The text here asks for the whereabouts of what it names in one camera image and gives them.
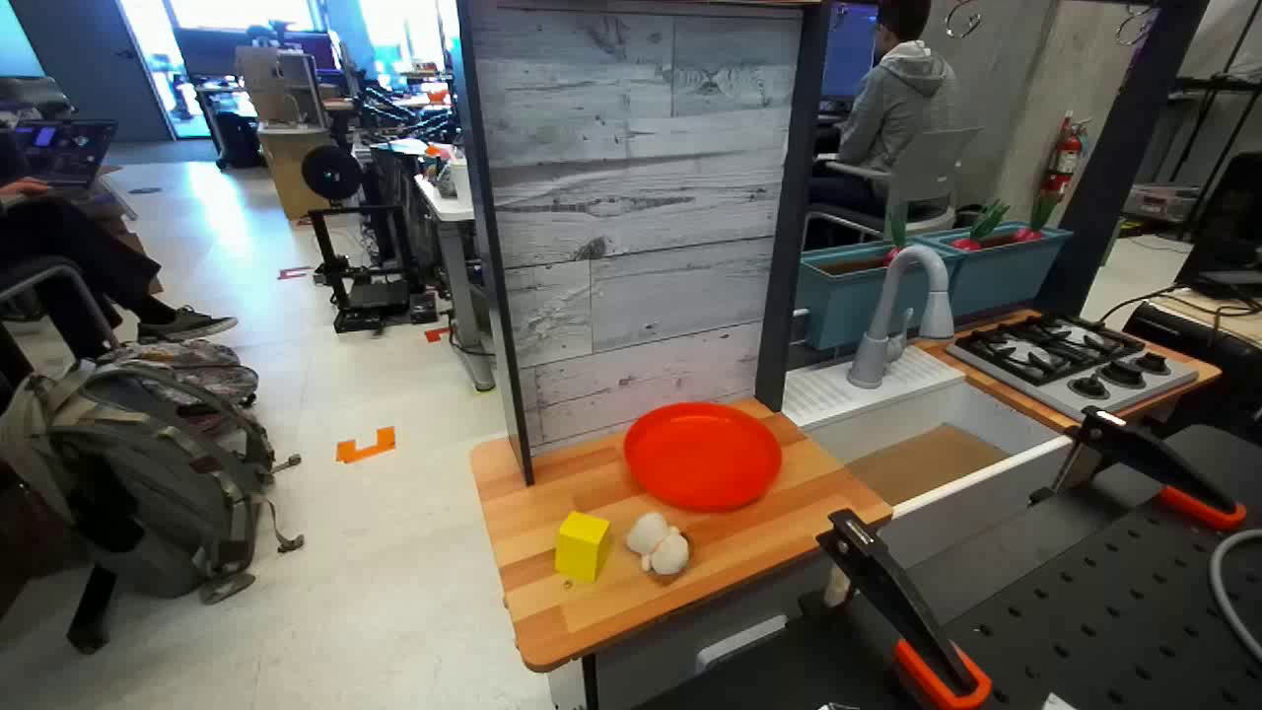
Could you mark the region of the white fuzzy object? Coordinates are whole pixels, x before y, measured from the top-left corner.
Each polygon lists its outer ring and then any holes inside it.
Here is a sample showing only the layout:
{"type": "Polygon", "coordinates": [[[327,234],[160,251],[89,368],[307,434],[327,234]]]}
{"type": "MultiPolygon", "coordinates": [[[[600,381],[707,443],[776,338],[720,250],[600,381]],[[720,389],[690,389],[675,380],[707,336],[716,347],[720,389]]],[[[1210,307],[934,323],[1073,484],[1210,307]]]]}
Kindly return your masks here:
{"type": "Polygon", "coordinates": [[[690,539],[662,511],[644,511],[626,532],[626,548],[638,555],[638,569],[659,580],[690,562],[690,539]]]}

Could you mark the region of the orange plastic plate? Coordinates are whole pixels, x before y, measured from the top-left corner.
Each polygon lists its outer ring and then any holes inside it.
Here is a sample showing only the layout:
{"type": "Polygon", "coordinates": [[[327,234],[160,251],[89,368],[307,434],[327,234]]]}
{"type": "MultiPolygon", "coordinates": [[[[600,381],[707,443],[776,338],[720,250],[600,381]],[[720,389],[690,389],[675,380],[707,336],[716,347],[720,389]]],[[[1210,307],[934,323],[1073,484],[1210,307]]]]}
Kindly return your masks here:
{"type": "Polygon", "coordinates": [[[694,511],[753,506],[779,472],[771,431],[720,403],[675,403],[636,418],[624,459],[644,491],[694,511]]]}

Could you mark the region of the yellow block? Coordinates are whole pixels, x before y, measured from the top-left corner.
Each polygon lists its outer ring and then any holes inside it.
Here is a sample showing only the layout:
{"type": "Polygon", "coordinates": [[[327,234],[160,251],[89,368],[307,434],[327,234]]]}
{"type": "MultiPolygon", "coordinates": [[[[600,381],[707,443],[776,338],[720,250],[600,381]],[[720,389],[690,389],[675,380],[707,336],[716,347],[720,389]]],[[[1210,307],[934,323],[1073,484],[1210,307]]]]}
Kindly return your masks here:
{"type": "Polygon", "coordinates": [[[612,524],[594,511],[569,511],[554,530],[553,569],[562,580],[594,583],[607,561],[612,524]]]}

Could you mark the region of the grey wood backdrop panel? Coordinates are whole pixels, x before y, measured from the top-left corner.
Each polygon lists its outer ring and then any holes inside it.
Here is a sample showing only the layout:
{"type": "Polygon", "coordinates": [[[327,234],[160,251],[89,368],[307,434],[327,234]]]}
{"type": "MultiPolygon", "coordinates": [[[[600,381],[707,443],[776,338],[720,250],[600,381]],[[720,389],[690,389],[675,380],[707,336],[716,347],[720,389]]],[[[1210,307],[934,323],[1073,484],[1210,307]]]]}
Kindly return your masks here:
{"type": "Polygon", "coordinates": [[[521,466],[761,389],[824,0],[457,0],[521,466]]]}

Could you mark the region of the grey toy faucet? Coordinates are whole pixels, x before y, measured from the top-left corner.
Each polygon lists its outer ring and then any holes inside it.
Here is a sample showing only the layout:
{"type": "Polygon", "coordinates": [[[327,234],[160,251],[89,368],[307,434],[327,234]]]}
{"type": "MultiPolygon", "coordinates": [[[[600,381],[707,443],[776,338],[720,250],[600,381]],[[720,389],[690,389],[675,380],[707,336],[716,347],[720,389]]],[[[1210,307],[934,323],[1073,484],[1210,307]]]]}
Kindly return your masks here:
{"type": "Polygon", "coordinates": [[[921,272],[921,307],[920,307],[920,336],[928,338],[949,338],[955,336],[955,307],[949,307],[949,272],[945,260],[928,243],[905,243],[889,256],[882,267],[882,286],[876,301],[876,310],[866,318],[866,330],[860,338],[860,351],[853,357],[846,381],[860,389],[876,389],[889,361],[905,347],[905,310],[904,310],[904,276],[920,267],[921,272]]]}

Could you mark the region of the white toy sink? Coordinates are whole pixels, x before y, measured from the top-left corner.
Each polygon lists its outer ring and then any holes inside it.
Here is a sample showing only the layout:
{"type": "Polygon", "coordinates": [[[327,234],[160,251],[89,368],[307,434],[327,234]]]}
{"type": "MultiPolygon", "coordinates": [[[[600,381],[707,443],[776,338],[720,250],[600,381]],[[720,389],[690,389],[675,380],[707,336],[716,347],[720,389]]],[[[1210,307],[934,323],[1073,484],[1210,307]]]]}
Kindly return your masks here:
{"type": "Polygon", "coordinates": [[[900,515],[1068,444],[1051,426],[921,351],[905,351],[876,389],[853,386],[846,374],[846,361],[788,370],[779,413],[900,515]]]}

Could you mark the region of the black orange clamp front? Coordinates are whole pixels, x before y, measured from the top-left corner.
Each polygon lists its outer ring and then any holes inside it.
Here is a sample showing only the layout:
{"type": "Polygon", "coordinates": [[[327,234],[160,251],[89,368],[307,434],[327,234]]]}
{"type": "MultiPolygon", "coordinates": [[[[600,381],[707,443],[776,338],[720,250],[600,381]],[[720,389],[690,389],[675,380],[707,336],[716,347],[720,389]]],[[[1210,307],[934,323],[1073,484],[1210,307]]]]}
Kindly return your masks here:
{"type": "Polygon", "coordinates": [[[893,627],[889,668],[921,710],[984,710],[992,678],[942,631],[912,574],[853,507],[830,511],[814,545],[893,627]]]}

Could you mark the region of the black orange clamp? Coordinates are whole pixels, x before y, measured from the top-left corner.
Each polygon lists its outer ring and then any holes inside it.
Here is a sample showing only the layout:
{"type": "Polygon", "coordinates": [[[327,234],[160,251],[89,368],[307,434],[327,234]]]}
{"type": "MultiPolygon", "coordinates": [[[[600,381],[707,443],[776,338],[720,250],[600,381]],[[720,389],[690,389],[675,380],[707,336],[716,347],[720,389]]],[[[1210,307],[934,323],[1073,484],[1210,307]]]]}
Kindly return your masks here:
{"type": "Polygon", "coordinates": [[[1159,484],[1154,501],[1201,530],[1238,532],[1246,524],[1242,501],[1208,480],[1168,443],[1101,406],[1081,413],[1068,459],[1051,476],[1051,491],[1087,484],[1106,461],[1151,476],[1159,484]]]}
{"type": "Polygon", "coordinates": [[[830,511],[814,545],[893,627],[889,668],[921,710],[984,710],[992,678],[942,631],[912,574],[853,507],[830,511]]]}

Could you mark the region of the seated person grey hoodie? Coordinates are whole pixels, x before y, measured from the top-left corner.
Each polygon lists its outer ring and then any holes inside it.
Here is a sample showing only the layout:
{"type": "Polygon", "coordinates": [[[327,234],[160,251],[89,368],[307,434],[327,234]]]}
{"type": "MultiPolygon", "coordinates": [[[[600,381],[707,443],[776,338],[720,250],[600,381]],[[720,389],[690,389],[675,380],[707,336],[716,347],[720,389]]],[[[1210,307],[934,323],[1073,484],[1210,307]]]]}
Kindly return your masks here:
{"type": "Polygon", "coordinates": [[[921,39],[931,0],[876,4],[876,63],[853,113],[838,122],[837,159],[842,175],[814,167],[808,182],[811,205],[838,205],[879,218],[882,188],[862,169],[887,169],[920,134],[942,131],[956,105],[955,68],[921,39]]]}

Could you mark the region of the toy stove top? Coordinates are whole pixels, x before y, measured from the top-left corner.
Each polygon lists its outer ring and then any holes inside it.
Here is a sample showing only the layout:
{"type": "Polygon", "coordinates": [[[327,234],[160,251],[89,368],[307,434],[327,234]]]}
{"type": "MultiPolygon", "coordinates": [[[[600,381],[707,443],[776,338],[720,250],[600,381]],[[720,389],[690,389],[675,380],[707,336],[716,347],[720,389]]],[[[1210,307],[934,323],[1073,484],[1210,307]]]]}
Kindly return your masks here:
{"type": "Polygon", "coordinates": [[[949,355],[1068,418],[1148,406],[1194,380],[1189,368],[1154,355],[1135,336],[1056,315],[964,330],[949,355]]]}

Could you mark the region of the black orange clamp rear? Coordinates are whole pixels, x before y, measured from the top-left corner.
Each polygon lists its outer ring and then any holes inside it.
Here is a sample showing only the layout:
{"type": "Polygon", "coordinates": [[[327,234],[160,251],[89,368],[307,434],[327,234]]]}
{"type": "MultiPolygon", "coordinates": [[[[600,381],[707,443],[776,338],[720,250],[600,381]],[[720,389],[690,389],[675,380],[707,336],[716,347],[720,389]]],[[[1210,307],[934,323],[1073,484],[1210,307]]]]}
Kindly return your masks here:
{"type": "Polygon", "coordinates": [[[1106,461],[1151,476],[1159,484],[1154,501],[1201,530],[1238,532],[1246,524],[1242,501],[1208,480],[1168,443],[1101,406],[1081,413],[1068,459],[1051,476],[1051,491],[1087,484],[1106,461]]]}

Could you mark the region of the red fire extinguisher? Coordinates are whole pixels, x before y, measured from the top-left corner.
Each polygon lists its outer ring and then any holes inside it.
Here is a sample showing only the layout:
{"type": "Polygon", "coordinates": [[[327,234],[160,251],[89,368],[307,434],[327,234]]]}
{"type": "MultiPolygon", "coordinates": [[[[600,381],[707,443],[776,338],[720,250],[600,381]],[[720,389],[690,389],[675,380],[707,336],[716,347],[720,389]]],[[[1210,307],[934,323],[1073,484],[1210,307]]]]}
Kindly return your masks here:
{"type": "Polygon", "coordinates": [[[1066,113],[1037,177],[1037,198],[1027,211],[1033,234],[1042,234],[1051,209],[1068,198],[1081,154],[1085,154],[1085,126],[1073,113],[1066,113]]]}

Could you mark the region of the grey backpack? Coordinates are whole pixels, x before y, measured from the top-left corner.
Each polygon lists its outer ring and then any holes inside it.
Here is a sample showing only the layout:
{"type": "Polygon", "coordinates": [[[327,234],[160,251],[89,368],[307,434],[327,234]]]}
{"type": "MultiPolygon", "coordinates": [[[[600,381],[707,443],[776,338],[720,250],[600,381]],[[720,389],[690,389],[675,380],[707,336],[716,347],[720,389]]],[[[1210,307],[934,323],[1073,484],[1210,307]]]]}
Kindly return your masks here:
{"type": "Polygon", "coordinates": [[[253,413],[261,374],[219,343],[120,347],[68,374],[32,370],[5,409],[5,461],[143,594],[206,602],[253,583],[274,459],[253,413]]]}

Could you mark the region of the seated person left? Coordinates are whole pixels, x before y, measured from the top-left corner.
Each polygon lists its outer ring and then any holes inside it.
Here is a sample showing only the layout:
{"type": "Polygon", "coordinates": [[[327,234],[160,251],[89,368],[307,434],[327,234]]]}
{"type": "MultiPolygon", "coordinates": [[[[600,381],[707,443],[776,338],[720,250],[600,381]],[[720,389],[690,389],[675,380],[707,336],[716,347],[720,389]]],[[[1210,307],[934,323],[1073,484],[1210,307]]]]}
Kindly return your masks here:
{"type": "Polygon", "coordinates": [[[5,131],[0,263],[70,260],[101,307],[139,318],[143,338],[228,330],[232,315],[166,303],[153,286],[160,263],[81,209],[109,143],[115,126],[99,119],[19,119],[5,131]]]}

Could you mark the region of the black perforated mounting board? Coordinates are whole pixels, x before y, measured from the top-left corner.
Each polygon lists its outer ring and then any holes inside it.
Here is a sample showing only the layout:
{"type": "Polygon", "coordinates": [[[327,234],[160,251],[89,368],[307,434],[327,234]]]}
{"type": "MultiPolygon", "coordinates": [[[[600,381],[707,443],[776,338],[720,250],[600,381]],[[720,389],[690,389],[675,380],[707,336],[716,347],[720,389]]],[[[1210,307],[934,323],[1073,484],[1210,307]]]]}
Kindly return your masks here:
{"type": "MultiPolygon", "coordinates": [[[[1162,507],[1159,484],[1119,461],[1068,491],[1037,472],[921,561],[866,524],[992,678],[984,710],[1262,710],[1251,648],[1262,451],[1213,426],[1159,443],[1246,506],[1238,532],[1162,507]]],[[[784,631],[650,710],[921,710],[893,678],[889,641],[893,627],[857,589],[842,602],[808,594],[784,631]]]]}

